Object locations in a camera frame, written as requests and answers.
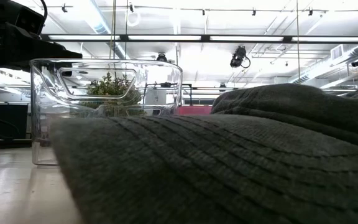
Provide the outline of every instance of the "green plant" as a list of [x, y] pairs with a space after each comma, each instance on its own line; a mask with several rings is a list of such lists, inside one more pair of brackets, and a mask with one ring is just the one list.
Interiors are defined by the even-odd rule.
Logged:
[[[129, 88], [131, 82], [127, 79], [126, 75], [122, 78], [117, 77], [114, 73], [114, 78], [108, 72], [102, 80], [95, 80], [87, 89], [88, 95], [103, 95], [103, 96], [122, 96]], [[105, 116], [128, 116], [128, 115], [142, 115], [143, 110], [137, 110], [136, 106], [142, 99], [141, 94], [134, 88], [129, 88], [126, 96], [121, 99], [106, 99], [100, 102], [89, 101], [82, 103], [83, 106], [87, 106], [93, 109], [97, 109], [103, 106]]]

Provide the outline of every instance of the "ceiling light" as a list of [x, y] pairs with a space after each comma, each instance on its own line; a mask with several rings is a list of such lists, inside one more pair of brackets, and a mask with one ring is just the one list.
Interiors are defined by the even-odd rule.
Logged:
[[[105, 40], [110, 41], [111, 35], [49, 35], [49, 39], [51, 40], [73, 40], [73, 41], [81, 41], [81, 40]], [[113, 40], [119, 40], [119, 36], [115, 35], [112, 37]]]
[[321, 89], [323, 91], [336, 91], [336, 92], [353, 92], [355, 90], [343, 90], [343, 89]]
[[12, 88], [30, 88], [30, 85], [5, 85], [0, 84], [0, 87], [12, 87]]
[[9, 93], [14, 93], [14, 94], [22, 94], [22, 92], [20, 92], [19, 90], [16, 90], [14, 88], [9, 88], [9, 87], [5, 87], [5, 88], [0, 88], [0, 90], [3, 91], [8, 91]]
[[130, 35], [129, 40], [201, 40], [200, 35]]
[[328, 88], [331, 88], [331, 87], [333, 87], [333, 86], [336, 86], [336, 85], [338, 85], [338, 84], [340, 84], [340, 83], [342, 83], [343, 81], [342, 80], [337, 80], [337, 81], [335, 81], [335, 82], [331, 82], [331, 83], [328, 83], [328, 84], [325, 84], [325, 85], [323, 85], [322, 87], [320, 87], [321, 89], [328, 89]]
[[8, 75], [3, 75], [1, 73], [0, 73], [0, 83], [6, 85], [28, 85], [28, 83], [23, 82], [21, 79], [11, 78]]
[[292, 37], [292, 42], [358, 42], [358, 37]]
[[284, 37], [264, 37], [264, 36], [211, 36], [210, 40], [228, 41], [282, 41]]

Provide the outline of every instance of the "black machine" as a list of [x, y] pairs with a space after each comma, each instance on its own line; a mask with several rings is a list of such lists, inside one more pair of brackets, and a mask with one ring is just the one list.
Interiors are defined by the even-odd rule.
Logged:
[[[244, 67], [242, 66], [242, 62], [247, 59], [249, 64], [248, 66]], [[249, 68], [251, 66], [251, 61], [249, 60], [249, 58], [247, 57], [247, 51], [246, 48], [244, 46], [239, 46], [236, 51], [233, 54], [233, 58], [230, 61], [230, 66], [232, 68], [238, 68], [238, 67], [243, 67], [243, 68]]]
[[159, 53], [156, 60], [158, 60], [159, 62], [168, 62], [168, 59], [164, 53]]
[[64, 46], [41, 40], [40, 34], [48, 16], [10, 0], [0, 0], [0, 68], [30, 71], [29, 61], [35, 58], [82, 58], [82, 54]]

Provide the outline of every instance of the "air duct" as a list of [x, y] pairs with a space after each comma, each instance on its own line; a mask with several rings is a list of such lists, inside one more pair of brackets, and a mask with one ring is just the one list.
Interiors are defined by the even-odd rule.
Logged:
[[358, 60], [358, 45], [338, 45], [331, 50], [330, 56], [308, 67], [300, 76], [292, 76], [288, 82], [301, 84], [356, 60]]
[[[88, 23], [95, 33], [104, 35], [112, 34], [95, 0], [80, 0], [78, 4], [83, 11], [86, 23]], [[119, 59], [130, 59], [128, 56], [126, 57], [126, 52], [118, 43], [114, 43], [114, 46], [111, 46], [111, 48]]]

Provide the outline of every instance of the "hanging wire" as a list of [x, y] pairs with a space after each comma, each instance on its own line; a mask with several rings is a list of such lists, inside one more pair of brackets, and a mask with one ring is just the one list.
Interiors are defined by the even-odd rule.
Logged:
[[117, 22], [117, 9], [116, 9], [116, 0], [114, 0], [114, 39], [112, 41], [112, 45], [114, 46], [114, 55], [113, 59], [116, 59], [116, 22]]
[[[126, 20], [125, 20], [125, 35], [128, 34], [128, 1], [127, 0], [127, 14], [126, 14]], [[127, 58], [127, 42], [125, 41], [125, 59]]]
[[113, 2], [112, 2], [112, 15], [111, 15], [111, 29], [110, 29], [110, 31], [111, 31], [111, 35], [110, 35], [110, 51], [109, 51], [109, 59], [111, 59], [111, 50], [113, 49], [113, 51], [114, 51], [114, 49], [115, 48], [112, 48], [112, 47], [114, 47], [114, 44], [115, 44], [115, 38], [114, 38], [114, 42], [112, 41], [112, 37], [114, 36], [115, 37], [115, 30], [116, 30], [116, 28], [114, 28], [114, 33], [112, 32], [113, 31], [113, 29], [112, 29], [112, 27], [113, 27], [113, 25], [114, 25], [114, 23], [115, 23], [115, 18], [116, 18], [116, 0], [113, 0]]
[[299, 11], [298, 11], [298, 0], [296, 0], [296, 31], [298, 32], [298, 81], [301, 83], [301, 58], [299, 55]]

